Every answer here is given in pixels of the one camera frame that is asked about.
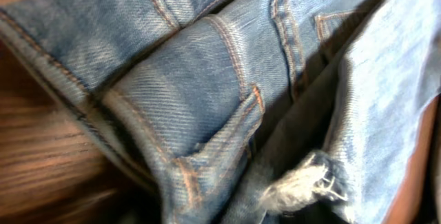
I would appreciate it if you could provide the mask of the light blue denim jeans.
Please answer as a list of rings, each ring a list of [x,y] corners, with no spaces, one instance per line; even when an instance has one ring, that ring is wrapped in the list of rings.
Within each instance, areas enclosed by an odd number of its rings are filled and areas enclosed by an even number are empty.
[[[164,223],[380,223],[440,93],[440,0],[22,0],[1,38]]]

